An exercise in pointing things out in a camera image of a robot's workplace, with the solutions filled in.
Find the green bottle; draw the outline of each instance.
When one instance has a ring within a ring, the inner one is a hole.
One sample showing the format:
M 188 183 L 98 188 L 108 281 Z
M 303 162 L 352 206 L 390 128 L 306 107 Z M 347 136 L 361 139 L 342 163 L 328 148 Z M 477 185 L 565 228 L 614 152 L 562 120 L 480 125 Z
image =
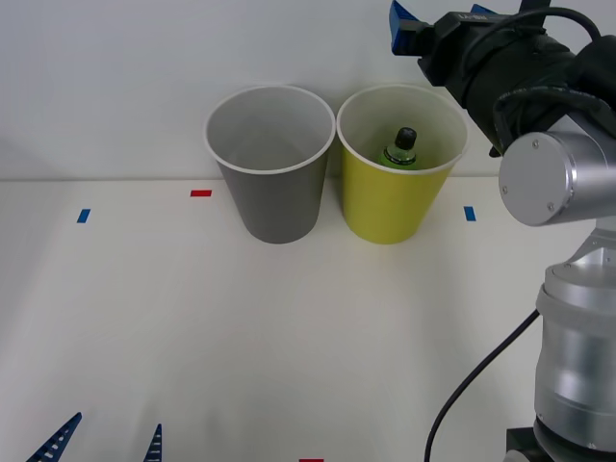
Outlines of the green bottle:
M 409 127 L 402 127 L 398 131 L 396 141 L 383 149 L 378 156 L 378 163 L 384 167 L 399 170 L 414 170 L 417 168 L 417 157 L 413 152 L 417 132 Z

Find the blue marker tape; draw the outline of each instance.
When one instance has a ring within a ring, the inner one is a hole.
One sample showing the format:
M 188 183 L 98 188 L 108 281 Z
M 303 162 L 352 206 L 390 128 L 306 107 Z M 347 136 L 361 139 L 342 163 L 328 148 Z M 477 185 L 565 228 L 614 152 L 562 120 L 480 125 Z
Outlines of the blue marker tape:
M 83 209 L 79 217 L 77 218 L 78 223 L 85 223 L 88 221 L 88 217 L 90 216 L 90 209 Z
M 471 206 L 464 207 L 464 215 L 466 215 L 466 221 L 477 221 L 475 209 Z

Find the black cable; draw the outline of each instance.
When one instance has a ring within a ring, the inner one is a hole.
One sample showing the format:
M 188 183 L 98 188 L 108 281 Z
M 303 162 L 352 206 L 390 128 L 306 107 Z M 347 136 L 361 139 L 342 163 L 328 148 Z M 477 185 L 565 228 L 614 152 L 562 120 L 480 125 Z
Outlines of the black cable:
M 449 397 L 441 412 L 436 417 L 436 420 L 432 424 L 432 428 L 430 429 L 430 434 L 427 437 L 427 442 L 425 443 L 425 454 L 423 456 L 423 462 L 430 462 L 430 455 L 432 454 L 432 445 L 434 444 L 434 437 L 436 436 L 436 432 L 441 426 L 441 422 L 447 415 L 448 411 L 455 404 L 458 398 L 464 393 L 464 391 L 473 383 L 473 381 L 483 372 L 485 368 L 487 368 L 492 361 L 494 361 L 503 351 L 507 349 L 511 344 L 513 344 L 518 337 L 520 337 L 525 330 L 527 330 L 534 321 L 539 318 L 539 312 L 534 310 L 528 318 L 525 319 L 520 326 L 514 330 L 509 337 L 507 337 L 504 342 L 502 342 L 497 348 L 492 351 L 490 354 L 486 356 L 486 358 L 479 363 L 479 365 L 469 374 L 468 377 L 464 379 L 464 381 L 455 389 L 453 395 Z
M 471 54 L 475 51 L 475 49 L 486 40 L 488 37 L 492 36 L 496 32 L 505 27 L 511 26 L 517 22 L 520 22 L 524 19 L 528 19 L 530 17 L 536 16 L 558 16 L 565 17 L 567 19 L 571 19 L 579 24 L 581 27 L 586 29 L 586 32 L 590 35 L 590 38 L 594 41 L 601 37 L 601 32 L 599 32 L 599 28 L 595 25 L 595 23 L 584 14 L 577 12 L 575 10 L 570 10 L 568 8 L 558 8 L 558 7 L 546 7 L 539 8 L 537 10 L 527 10 L 525 12 L 520 12 L 514 14 L 512 16 L 503 19 L 500 22 L 490 26 L 483 35 L 477 37 L 475 40 L 471 42 L 471 44 L 467 47 L 467 49 L 462 54 L 462 61 L 460 61 L 460 68 L 462 70 L 462 76 L 464 77 L 468 72 L 468 60 Z

